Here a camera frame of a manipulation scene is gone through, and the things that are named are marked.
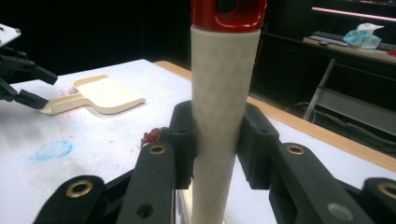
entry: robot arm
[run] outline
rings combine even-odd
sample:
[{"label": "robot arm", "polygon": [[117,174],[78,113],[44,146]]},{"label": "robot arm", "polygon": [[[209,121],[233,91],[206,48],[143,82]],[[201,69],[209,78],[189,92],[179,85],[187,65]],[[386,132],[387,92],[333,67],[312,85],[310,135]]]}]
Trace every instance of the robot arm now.
[{"label": "robot arm", "polygon": [[5,47],[5,44],[21,35],[18,29],[0,24],[0,100],[18,102],[22,105],[41,109],[47,104],[47,100],[21,90],[17,93],[10,84],[15,72],[26,73],[28,76],[40,79],[49,84],[54,84],[58,77],[50,71],[37,66],[27,59],[25,52]]}]

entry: white cylinder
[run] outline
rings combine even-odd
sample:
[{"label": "white cylinder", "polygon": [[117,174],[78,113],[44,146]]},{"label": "white cylinder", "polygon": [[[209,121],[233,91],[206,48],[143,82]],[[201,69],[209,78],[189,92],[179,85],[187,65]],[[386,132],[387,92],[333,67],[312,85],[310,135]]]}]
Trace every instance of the white cylinder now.
[{"label": "white cylinder", "polygon": [[260,33],[219,33],[191,27],[197,153],[192,182],[193,224],[220,224],[224,219]]}]

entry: table surface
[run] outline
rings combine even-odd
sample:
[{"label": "table surface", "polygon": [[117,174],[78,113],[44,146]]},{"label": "table surface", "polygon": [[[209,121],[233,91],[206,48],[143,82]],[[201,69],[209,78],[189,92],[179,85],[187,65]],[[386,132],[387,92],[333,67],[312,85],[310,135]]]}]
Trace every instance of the table surface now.
[{"label": "table surface", "polygon": [[[320,41],[317,41],[317,40],[314,40],[314,39],[310,39],[308,37],[305,37],[303,39],[303,41],[306,42],[306,43],[314,44],[314,45],[320,45],[319,44]],[[364,56],[364,57],[374,58],[374,59],[386,61],[386,62],[389,62],[389,63],[396,63],[396,57],[387,54],[383,50],[377,50],[377,49],[352,49],[352,48],[349,48],[349,47],[343,47],[343,46],[334,45],[334,44],[328,44],[327,47],[330,48],[330,49],[337,49],[337,50],[341,50],[341,51],[344,51],[344,52],[347,52],[347,53],[352,53],[352,54],[357,54],[357,55]]]},{"label": "table surface", "polygon": [[[191,99],[191,73],[168,62],[138,60],[59,77],[54,86],[38,80],[13,84],[51,99],[75,93],[73,81],[108,75],[146,102],[116,115],[89,106],[55,116],[17,103],[0,102],[0,219],[32,223],[48,197],[77,175],[105,182],[134,168],[140,138],[166,127],[173,107]],[[396,179],[395,159],[297,119],[252,98],[279,131],[282,142],[309,147],[334,177],[361,188],[368,177]],[[235,163],[227,202],[228,223],[276,223],[268,191],[251,190]]]}]

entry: white table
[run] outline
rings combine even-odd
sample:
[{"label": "white table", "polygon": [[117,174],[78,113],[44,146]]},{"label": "white table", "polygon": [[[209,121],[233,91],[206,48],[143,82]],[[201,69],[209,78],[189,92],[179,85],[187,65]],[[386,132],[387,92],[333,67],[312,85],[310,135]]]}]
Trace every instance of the white table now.
[{"label": "white table", "polygon": [[[143,133],[167,127],[173,107],[191,99],[191,83],[145,60],[122,63],[59,77],[54,86],[29,81],[12,86],[46,99],[74,93],[82,77],[106,74],[146,98],[143,105],[116,115],[83,106],[55,116],[24,105],[0,102],[0,220],[32,223],[48,197],[77,175],[97,175],[108,182],[134,168]],[[282,142],[311,148],[334,177],[361,188],[364,179],[392,171],[332,147],[269,118]],[[251,190],[239,161],[226,208],[228,223],[276,223],[268,191]]]}]

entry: spatula handle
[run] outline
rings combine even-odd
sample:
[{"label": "spatula handle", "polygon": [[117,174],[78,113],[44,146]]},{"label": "spatula handle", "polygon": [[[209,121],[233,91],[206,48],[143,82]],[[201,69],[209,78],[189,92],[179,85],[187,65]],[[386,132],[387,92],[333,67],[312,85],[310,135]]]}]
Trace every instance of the spatula handle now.
[{"label": "spatula handle", "polygon": [[47,115],[56,115],[67,110],[88,105],[89,102],[90,100],[83,97],[81,93],[76,93],[63,98],[49,100],[49,102],[43,109],[40,110],[40,112]]}]

